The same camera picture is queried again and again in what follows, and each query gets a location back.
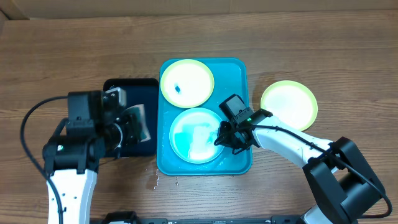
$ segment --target table surface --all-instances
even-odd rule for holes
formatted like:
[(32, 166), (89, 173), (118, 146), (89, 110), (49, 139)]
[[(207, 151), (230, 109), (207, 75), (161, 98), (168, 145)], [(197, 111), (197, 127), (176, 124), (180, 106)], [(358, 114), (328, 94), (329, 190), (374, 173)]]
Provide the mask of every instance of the table surface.
[[(167, 59), (195, 57), (240, 58), (255, 110), (276, 81), (309, 87), (319, 113), (307, 133), (354, 140), (398, 207), (398, 11), (6, 21), (0, 36), (0, 223), (47, 222), (47, 186), (19, 142), (21, 120), (32, 106), (69, 91), (99, 90), (109, 78), (158, 78)], [(41, 162), (43, 145), (66, 115), (66, 102), (59, 101), (29, 120), (27, 143)], [(108, 162), (99, 169), (91, 217), (135, 210), (140, 217), (260, 218), (304, 213), (314, 203), (298, 167), (254, 149), (251, 169), (234, 177), (169, 177), (158, 171), (155, 157)], [(369, 213), (385, 209), (379, 202)], [(397, 222), (397, 212), (377, 220)]]

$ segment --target yellow-green plate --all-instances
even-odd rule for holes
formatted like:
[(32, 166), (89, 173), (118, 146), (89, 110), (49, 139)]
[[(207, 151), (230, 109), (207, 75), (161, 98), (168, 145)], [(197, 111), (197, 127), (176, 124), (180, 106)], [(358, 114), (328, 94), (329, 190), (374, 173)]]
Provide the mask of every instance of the yellow-green plate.
[(303, 84), (290, 80), (270, 85), (262, 94), (261, 108), (300, 131), (309, 128), (318, 114), (313, 93)]
[(204, 64), (183, 59), (168, 66), (160, 79), (164, 98), (174, 106), (193, 108), (203, 104), (213, 93), (214, 76)]

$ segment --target teal tray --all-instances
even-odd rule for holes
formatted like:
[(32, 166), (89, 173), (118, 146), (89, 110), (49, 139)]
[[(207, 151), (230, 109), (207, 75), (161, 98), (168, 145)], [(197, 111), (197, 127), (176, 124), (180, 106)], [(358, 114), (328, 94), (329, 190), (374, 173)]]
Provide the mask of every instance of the teal tray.
[[(227, 120), (218, 105), (232, 94), (239, 95), (246, 106), (249, 106), (248, 79), (246, 67), (237, 58), (193, 58), (204, 63), (213, 73), (215, 86), (210, 98), (199, 107), (218, 114)], [(170, 59), (160, 68), (160, 77), (172, 63), (181, 59)], [(247, 172), (252, 164), (252, 149), (238, 155), (232, 155), (232, 149), (225, 147), (214, 160), (204, 164), (192, 164), (179, 158), (174, 153), (169, 139), (170, 127), (174, 119), (187, 109), (171, 105), (159, 91), (159, 109), (157, 120), (157, 155), (156, 163), (166, 175), (239, 175)]]

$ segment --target black cable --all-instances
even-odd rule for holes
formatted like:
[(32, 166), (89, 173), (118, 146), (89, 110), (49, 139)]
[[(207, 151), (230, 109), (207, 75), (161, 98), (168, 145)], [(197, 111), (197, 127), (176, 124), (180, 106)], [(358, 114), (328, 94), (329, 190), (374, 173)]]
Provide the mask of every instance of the black cable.
[(299, 136), (298, 134), (295, 134), (291, 131), (289, 131), (288, 129), (284, 129), (284, 128), (280, 128), (278, 126), (266, 126), (266, 125), (252, 125), (250, 127), (240, 127), (240, 128), (236, 128), (235, 130), (229, 131), (227, 133), (224, 133), (220, 136), (218, 136), (218, 138), (216, 139), (214, 145), (219, 145), (221, 144), (221, 142), (223, 142), (227, 136), (230, 136), (234, 133), (236, 133), (237, 131), (252, 131), (256, 128), (266, 128), (266, 129), (273, 129), (273, 130), (277, 130), (277, 131), (282, 131), (285, 132), (295, 138), (297, 138), (298, 140), (304, 142), (305, 144), (309, 145), (310, 147), (325, 153), (326, 155), (328, 155), (330, 158), (332, 158), (336, 163), (338, 163), (339, 165), (346, 167), (351, 173), (353, 173), (354, 175), (356, 175), (357, 177), (359, 177), (360, 179), (364, 180), (366, 183), (368, 183), (372, 188), (374, 188), (379, 195), (386, 201), (387, 203), (387, 212), (383, 213), (383, 214), (378, 214), (378, 215), (363, 215), (361, 216), (361, 218), (385, 218), (387, 216), (389, 216), (392, 213), (392, 204), (390, 199), (387, 197), (387, 195), (385, 193), (383, 193), (379, 188), (377, 188), (369, 179), (367, 179), (366, 177), (364, 177), (362, 174), (360, 174), (358, 171), (356, 171), (354, 168), (352, 168), (350, 165), (348, 165), (347, 163), (345, 163), (344, 161), (342, 161), (340, 158), (336, 157), (335, 155), (331, 154), (330, 152), (328, 152), (327, 150), (324, 150), (318, 146), (316, 146), (313, 142), (310, 142), (306, 139), (304, 139), (303, 137)]
[(37, 103), (32, 109), (29, 110), (29, 112), (25, 115), (24, 119), (22, 120), (22, 124), (21, 124), (21, 131), (20, 131), (20, 139), (21, 139), (21, 144), (22, 147), (25, 150), (25, 153), (27, 155), (27, 157), (32, 161), (33, 165), (35, 165), (35, 167), (37, 168), (37, 170), (42, 174), (42, 176), (46, 179), (46, 181), (49, 183), (49, 185), (51, 186), (51, 189), (55, 195), (55, 199), (57, 201), (57, 205), (58, 205), (58, 217), (59, 217), (59, 224), (63, 224), (63, 208), (62, 208), (62, 204), (61, 204), (61, 198), (59, 196), (58, 190), (55, 187), (54, 183), (52, 182), (52, 180), (50, 179), (50, 177), (45, 173), (44, 169), (40, 166), (40, 164), (37, 162), (37, 160), (33, 157), (32, 153), (30, 152), (29, 148), (27, 147), (26, 141), (25, 141), (25, 125), (26, 125), (26, 121), (29, 118), (29, 116), (33, 113), (33, 111), (35, 111), (38, 107), (42, 106), (45, 103), (48, 103), (50, 101), (53, 100), (61, 100), (61, 99), (67, 99), (67, 96), (56, 96), (56, 97), (52, 97), (46, 100), (41, 101), (40, 103)]
[(60, 123), (58, 124), (58, 126), (55, 128), (54, 133), (52, 134), (52, 136), (59, 136), (68, 121), (69, 121), (68, 118), (63, 118), (60, 121)]

